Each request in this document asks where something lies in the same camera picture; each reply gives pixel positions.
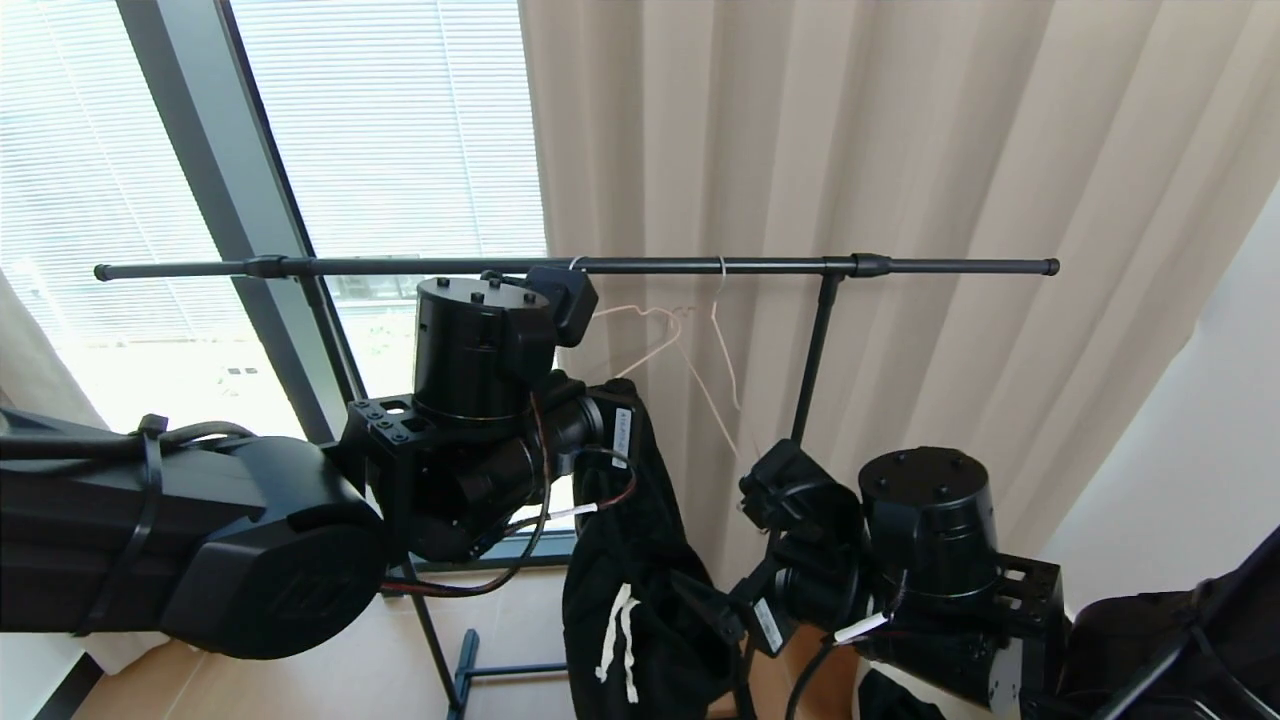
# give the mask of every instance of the drawstring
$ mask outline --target drawstring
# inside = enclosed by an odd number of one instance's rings
[[[613,597],[613,607],[609,609],[609,625],[604,629],[604,644],[600,647],[600,665],[595,669],[595,678],[602,683],[609,676],[609,666],[613,665],[613,646],[618,639],[617,626],[622,625],[622,638],[625,647],[622,651],[622,669],[627,678],[627,702],[631,705],[640,702],[640,693],[636,691],[635,655],[631,652],[631,610],[640,605],[640,601],[631,597],[631,583],[622,583],[618,594]]]

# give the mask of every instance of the floor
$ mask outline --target floor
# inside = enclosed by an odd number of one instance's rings
[[[486,577],[449,574],[476,584]],[[444,653],[457,662],[467,628],[480,633],[480,665],[564,660],[563,569],[526,570],[503,589],[467,600],[429,600]],[[74,720],[420,717],[443,720],[444,691],[408,598],[375,598],[328,643],[273,661],[236,660],[170,642],[124,673],[102,678]],[[467,720],[573,717],[563,675],[477,680]]]

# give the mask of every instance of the baseboard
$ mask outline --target baseboard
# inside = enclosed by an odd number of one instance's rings
[[[72,720],[101,676],[102,669],[97,666],[97,662],[93,662],[87,652],[81,655],[63,682],[58,684],[54,694],[45,701],[45,706],[36,714],[35,720]]]

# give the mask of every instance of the beige curtain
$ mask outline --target beige curtain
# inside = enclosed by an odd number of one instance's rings
[[[58,357],[45,332],[23,307],[0,272],[0,405],[106,428],[79,383]],[[81,638],[84,651],[102,670],[115,674],[164,644],[160,633],[95,633]]]
[[[1056,278],[844,283],[805,447],[957,446],[1004,547],[1037,552],[1192,331],[1280,176],[1280,4],[530,0],[554,255],[1046,258]],[[727,583],[763,542],[736,477],[790,430],[815,279],[598,278],[602,306],[696,306],[632,373],[695,546]],[[602,318],[602,380],[660,320]]]

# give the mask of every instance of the sticker label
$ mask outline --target sticker label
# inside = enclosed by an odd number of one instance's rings
[[[760,621],[760,629],[764,630],[764,639],[769,641],[769,652],[782,650],[782,633],[778,630],[778,624],[773,621],[773,611],[769,610],[769,603],[762,597],[755,601],[753,609],[755,610],[755,619]]]
[[[613,414],[613,451],[631,457],[631,410],[618,407]],[[627,464],[613,459],[613,466],[626,469]]]

